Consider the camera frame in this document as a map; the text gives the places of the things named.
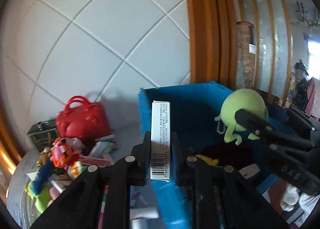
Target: window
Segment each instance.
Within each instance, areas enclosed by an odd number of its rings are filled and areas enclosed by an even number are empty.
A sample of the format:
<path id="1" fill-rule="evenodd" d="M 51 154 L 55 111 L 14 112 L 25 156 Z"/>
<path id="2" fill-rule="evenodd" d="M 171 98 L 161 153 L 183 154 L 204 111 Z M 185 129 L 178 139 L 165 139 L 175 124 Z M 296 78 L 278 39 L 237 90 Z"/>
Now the window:
<path id="1" fill-rule="evenodd" d="M 308 42 L 309 49 L 309 79 L 320 79 L 320 44 Z"/>

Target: pink cloth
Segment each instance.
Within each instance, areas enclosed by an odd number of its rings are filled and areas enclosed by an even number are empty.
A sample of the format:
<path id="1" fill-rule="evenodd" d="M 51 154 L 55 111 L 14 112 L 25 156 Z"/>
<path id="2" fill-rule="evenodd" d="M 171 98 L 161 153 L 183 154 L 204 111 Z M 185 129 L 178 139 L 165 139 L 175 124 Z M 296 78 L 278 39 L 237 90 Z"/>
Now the pink cloth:
<path id="1" fill-rule="evenodd" d="M 309 81 L 308 87 L 308 104 L 305 112 L 308 115 L 320 118 L 320 81 L 312 77 Z"/>

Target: mike wazowski plush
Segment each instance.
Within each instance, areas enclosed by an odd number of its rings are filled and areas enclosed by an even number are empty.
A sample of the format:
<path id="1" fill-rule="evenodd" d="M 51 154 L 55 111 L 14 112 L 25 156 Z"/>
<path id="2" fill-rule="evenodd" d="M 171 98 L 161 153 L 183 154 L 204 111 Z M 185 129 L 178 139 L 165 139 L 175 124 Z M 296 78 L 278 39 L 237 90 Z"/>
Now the mike wazowski plush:
<path id="1" fill-rule="evenodd" d="M 228 127 L 224 135 L 224 141 L 229 143 L 236 139 L 236 145 L 242 142 L 242 138 L 234 131 L 245 131 L 246 128 L 239 125 L 236 122 L 236 111 L 245 109 L 256 116 L 268 121 L 268 109 L 262 99 L 262 97 L 251 89 L 239 89 L 231 93 L 223 102 L 220 117 L 222 122 Z M 259 137 L 253 133 L 250 133 L 248 139 L 259 139 Z"/>

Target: white label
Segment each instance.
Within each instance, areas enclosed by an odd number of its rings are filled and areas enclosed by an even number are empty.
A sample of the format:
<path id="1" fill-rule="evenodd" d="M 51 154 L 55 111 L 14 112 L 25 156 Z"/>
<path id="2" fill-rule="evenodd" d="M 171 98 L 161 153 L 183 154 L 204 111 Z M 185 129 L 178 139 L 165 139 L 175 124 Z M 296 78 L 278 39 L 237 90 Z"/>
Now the white label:
<path id="1" fill-rule="evenodd" d="M 170 180 L 170 103 L 154 101 L 151 116 L 150 179 Z"/>
<path id="2" fill-rule="evenodd" d="M 257 51 L 256 46 L 253 44 L 249 44 L 249 52 L 256 54 L 256 51 Z"/>

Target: toy figure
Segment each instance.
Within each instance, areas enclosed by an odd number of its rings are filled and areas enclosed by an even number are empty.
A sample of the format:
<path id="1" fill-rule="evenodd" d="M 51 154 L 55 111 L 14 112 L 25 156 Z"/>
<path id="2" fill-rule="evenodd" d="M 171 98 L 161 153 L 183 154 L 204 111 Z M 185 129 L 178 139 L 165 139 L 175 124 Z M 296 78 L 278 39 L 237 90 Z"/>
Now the toy figure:
<path id="1" fill-rule="evenodd" d="M 235 114 L 236 111 L 244 109 L 260 118 L 264 118 L 268 121 L 268 109 L 264 104 L 262 97 L 251 89 L 239 89 L 231 93 L 223 102 L 220 117 L 223 123 L 228 127 L 226 134 L 224 135 L 224 141 L 229 143 L 236 139 L 236 145 L 242 142 L 242 138 L 239 134 L 234 134 L 234 131 L 245 131 L 246 129 L 236 123 Z M 251 133 L 248 139 L 259 139 L 258 136 Z"/>
<path id="2" fill-rule="evenodd" d="M 37 164 L 39 166 L 42 166 L 44 165 L 48 158 L 50 157 L 51 155 L 51 152 L 50 152 L 50 147 L 46 147 L 41 153 L 40 153 L 40 158 L 38 159 L 37 161 Z"/>
<path id="3" fill-rule="evenodd" d="M 73 149 L 66 142 L 66 139 L 57 138 L 54 141 L 52 156 L 50 160 L 53 162 L 55 167 L 68 169 L 69 166 L 73 165 L 73 163 L 79 159 L 80 154 L 80 148 Z"/>
<path id="4" fill-rule="evenodd" d="M 32 200 L 34 198 L 36 199 L 35 206 L 37 210 L 42 214 L 47 209 L 48 203 L 51 200 L 49 187 L 44 186 L 40 192 L 36 193 L 36 190 L 34 189 L 34 181 L 31 181 L 25 188 L 25 192 L 30 196 Z"/>

